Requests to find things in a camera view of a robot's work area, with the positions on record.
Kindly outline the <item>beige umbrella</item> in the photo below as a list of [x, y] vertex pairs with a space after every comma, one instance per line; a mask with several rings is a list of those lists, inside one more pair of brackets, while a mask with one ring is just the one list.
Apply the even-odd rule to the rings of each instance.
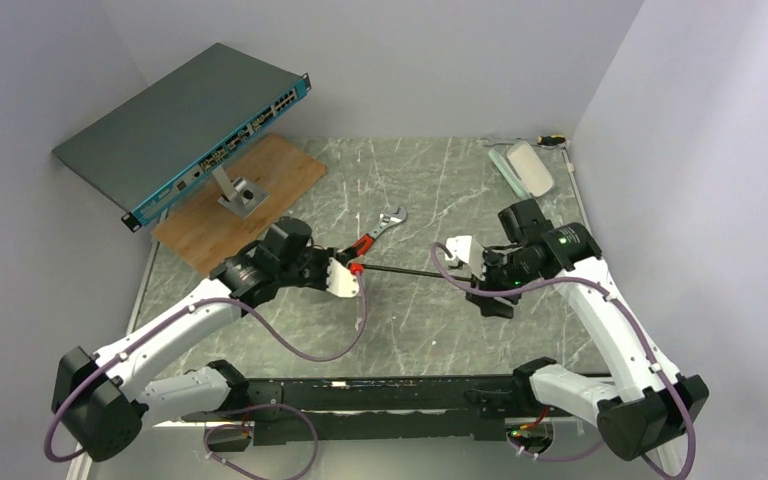
[[[367, 264], [357, 263], [357, 265], [364, 268], [365, 270], [372, 270], [372, 271], [378, 271], [378, 272], [409, 275], [409, 276], [415, 276], [415, 277], [428, 277], [428, 278], [440, 278], [440, 279], [445, 278], [445, 276], [439, 272], [431, 272], [431, 271], [384, 266], [384, 265], [374, 265], [374, 264], [368, 264], [368, 263]], [[466, 276], [456, 276], [451, 274], [449, 274], [449, 276], [455, 281], [459, 281], [459, 282], [470, 281], [470, 277], [466, 277]]]

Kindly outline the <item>mint green umbrella case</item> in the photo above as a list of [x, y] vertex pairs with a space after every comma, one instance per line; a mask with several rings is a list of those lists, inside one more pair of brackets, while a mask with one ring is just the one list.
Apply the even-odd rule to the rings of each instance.
[[548, 168], [527, 141], [489, 145], [488, 156], [520, 200], [539, 198], [555, 186]]

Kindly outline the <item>grey blue network switch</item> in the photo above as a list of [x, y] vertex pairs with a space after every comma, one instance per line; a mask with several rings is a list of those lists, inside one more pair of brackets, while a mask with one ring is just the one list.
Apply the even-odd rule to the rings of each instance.
[[136, 232], [303, 99], [296, 74], [215, 43], [53, 148]]

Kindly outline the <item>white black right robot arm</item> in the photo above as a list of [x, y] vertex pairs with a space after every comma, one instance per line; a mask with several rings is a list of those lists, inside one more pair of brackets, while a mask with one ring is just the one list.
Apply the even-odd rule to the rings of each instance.
[[470, 273], [466, 299], [485, 317], [509, 318], [523, 293], [555, 288], [612, 378], [599, 381], [543, 357], [515, 369], [515, 401], [558, 407], [591, 424], [625, 461], [687, 436], [709, 398], [708, 385], [682, 373], [644, 330], [590, 231], [577, 222], [554, 226], [534, 200], [514, 203], [498, 218], [505, 246], [483, 246], [471, 235], [445, 241], [446, 260]]

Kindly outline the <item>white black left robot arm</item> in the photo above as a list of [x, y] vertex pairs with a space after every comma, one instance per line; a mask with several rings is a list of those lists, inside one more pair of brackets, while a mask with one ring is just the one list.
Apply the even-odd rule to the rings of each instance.
[[163, 315], [93, 353], [77, 346], [58, 362], [53, 390], [54, 419], [44, 454], [58, 455], [53, 439], [64, 426], [77, 454], [108, 460], [145, 429], [195, 412], [230, 412], [249, 400], [248, 381], [226, 361], [166, 380], [158, 374], [206, 337], [250, 316], [294, 355], [330, 362], [344, 351], [314, 356], [293, 346], [257, 312], [283, 288], [309, 288], [341, 298], [364, 297], [363, 269], [333, 248], [314, 246], [311, 227], [282, 217], [265, 236], [220, 261], [197, 286]]

